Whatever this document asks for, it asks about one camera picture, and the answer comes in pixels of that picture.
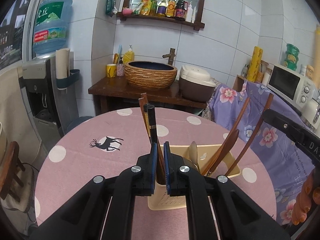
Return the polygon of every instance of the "silver screw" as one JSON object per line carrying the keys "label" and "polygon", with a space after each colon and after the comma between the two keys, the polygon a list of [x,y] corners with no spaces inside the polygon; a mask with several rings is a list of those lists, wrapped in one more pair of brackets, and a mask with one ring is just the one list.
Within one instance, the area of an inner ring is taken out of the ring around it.
{"label": "silver screw", "polygon": [[103,177],[102,176],[95,176],[94,178],[93,178],[93,182],[94,183],[100,183],[100,182],[102,182],[103,181]]}
{"label": "silver screw", "polygon": [[220,181],[221,183],[226,183],[228,181],[228,178],[224,175],[220,175],[218,177],[218,181]]}
{"label": "silver screw", "polygon": [[140,166],[133,166],[133,167],[131,168],[131,171],[132,171],[132,172],[139,172],[139,171],[141,171],[141,167],[140,167]]}
{"label": "silver screw", "polygon": [[181,167],[180,167],[180,171],[182,171],[182,172],[188,172],[188,171],[190,171],[190,168],[189,168],[188,166],[181,166]]}

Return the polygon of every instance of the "deer print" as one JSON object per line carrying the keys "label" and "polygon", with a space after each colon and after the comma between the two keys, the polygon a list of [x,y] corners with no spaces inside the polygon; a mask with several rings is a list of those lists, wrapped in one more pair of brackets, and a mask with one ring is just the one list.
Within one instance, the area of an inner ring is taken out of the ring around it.
{"label": "deer print", "polygon": [[123,139],[121,139],[121,138],[109,138],[109,137],[106,137],[106,140],[104,141],[104,143],[100,144],[100,143],[97,143],[97,140],[93,139],[93,141],[90,143],[90,148],[97,147],[97,148],[99,148],[101,150],[107,150],[107,151],[112,151],[113,149],[120,150],[120,149],[118,149],[116,147],[110,146],[110,144],[113,143],[113,142],[117,142],[118,144],[122,145],[121,142],[118,142],[116,140],[122,140],[123,141]]}

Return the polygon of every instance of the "pink bowl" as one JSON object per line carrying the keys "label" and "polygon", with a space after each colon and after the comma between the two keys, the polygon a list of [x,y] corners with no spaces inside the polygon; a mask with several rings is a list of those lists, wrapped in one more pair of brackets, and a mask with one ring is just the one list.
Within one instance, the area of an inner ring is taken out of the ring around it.
{"label": "pink bowl", "polygon": [[130,8],[123,8],[122,9],[122,14],[123,15],[128,15],[128,14],[132,14],[133,10]]}

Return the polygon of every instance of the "round table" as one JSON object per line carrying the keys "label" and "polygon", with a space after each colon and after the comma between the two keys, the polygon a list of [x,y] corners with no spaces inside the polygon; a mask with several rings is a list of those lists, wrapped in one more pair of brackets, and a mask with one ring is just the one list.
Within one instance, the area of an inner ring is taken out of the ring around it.
{"label": "round table", "polygon": [[[222,144],[228,130],[207,119],[156,108],[159,142],[171,145]],[[110,141],[106,147],[95,143]],[[245,143],[238,138],[231,152],[236,158]],[[96,175],[114,177],[150,152],[150,142],[140,108],[127,108],[94,117],[74,128],[52,148],[40,170],[35,192],[38,225]],[[232,178],[249,197],[276,219],[276,198],[271,179],[255,153],[248,149],[239,162],[241,175]],[[224,174],[221,163],[214,173]],[[186,208],[152,211],[147,197],[136,197],[132,239],[187,240]]]}

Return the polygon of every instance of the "yellow mug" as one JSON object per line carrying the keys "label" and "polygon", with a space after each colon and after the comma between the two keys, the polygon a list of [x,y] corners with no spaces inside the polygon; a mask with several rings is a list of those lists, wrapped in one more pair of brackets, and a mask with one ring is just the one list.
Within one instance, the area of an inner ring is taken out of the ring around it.
{"label": "yellow mug", "polygon": [[115,77],[117,74],[117,65],[116,64],[108,64],[106,66],[107,77]]}

